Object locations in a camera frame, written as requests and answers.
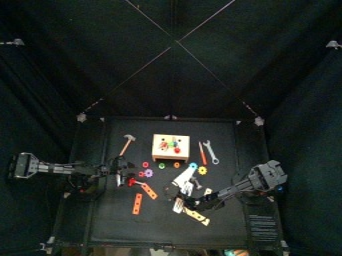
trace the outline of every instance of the plastic toy part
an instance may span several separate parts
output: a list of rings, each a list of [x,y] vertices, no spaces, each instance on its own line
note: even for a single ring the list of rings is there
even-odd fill
[[[180,167],[180,163],[179,162],[175,162],[173,163],[173,167],[177,169]]]
[[[163,169],[165,169],[165,164],[164,164],[164,163],[160,163],[160,164],[157,165],[157,167],[159,167],[160,170],[163,170]]]
[[[183,207],[184,213],[193,218],[196,221],[199,221],[204,226],[208,225],[209,219],[200,215],[196,211],[191,211],[188,208]]]
[[[141,206],[143,194],[136,193],[132,214],[139,215]]]
[[[200,175],[205,175],[205,174],[207,174],[207,168],[205,168],[204,166],[200,166],[200,167],[197,168],[197,173],[199,173]]]
[[[195,170],[197,169],[196,163],[191,163],[188,166],[189,166],[189,168],[192,168],[192,169],[195,169]]]
[[[141,185],[141,188],[143,188],[144,192],[148,194],[148,196],[155,200],[157,195],[156,195],[155,191],[149,188],[149,186],[144,183]]]
[[[151,169],[144,170],[144,176],[151,178],[153,176],[153,171]]]

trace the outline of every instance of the wooden block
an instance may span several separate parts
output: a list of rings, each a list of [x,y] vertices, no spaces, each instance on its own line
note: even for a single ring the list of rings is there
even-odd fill
[[[134,215],[139,215],[140,213],[141,200],[143,200],[143,194],[136,193],[134,202],[133,202],[133,211],[132,211],[132,214]]]
[[[152,159],[171,159],[188,161],[189,136],[153,134]]]

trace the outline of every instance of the black curtain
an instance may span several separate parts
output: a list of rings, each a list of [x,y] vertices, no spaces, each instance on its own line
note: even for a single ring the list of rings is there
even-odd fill
[[[267,120],[271,157],[288,174],[280,201],[295,255],[340,255],[342,52],[331,50]]]
[[[1,254],[34,250],[46,241],[58,202],[53,179],[6,181],[10,155],[30,152],[44,161],[65,162],[76,124],[53,86],[12,45],[0,47],[0,109]]]

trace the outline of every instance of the toy hammer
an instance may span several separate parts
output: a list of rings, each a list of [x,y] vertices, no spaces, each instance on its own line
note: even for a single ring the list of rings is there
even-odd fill
[[[133,137],[132,135],[129,135],[129,134],[125,134],[122,137],[126,138],[128,141],[126,141],[126,143],[125,143],[125,145],[124,145],[124,147],[122,147],[122,150],[121,150],[121,153],[120,153],[118,156],[121,156],[121,155],[124,154],[124,151],[125,151],[125,149],[126,149],[126,147],[128,147],[130,141],[134,141],[134,137]]]

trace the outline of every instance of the yellow ring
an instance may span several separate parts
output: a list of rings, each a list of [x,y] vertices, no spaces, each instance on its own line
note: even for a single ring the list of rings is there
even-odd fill
[[[197,168],[197,173],[199,173],[200,175],[205,175],[205,174],[207,174],[207,168],[205,168],[204,166],[200,166],[200,167]]]

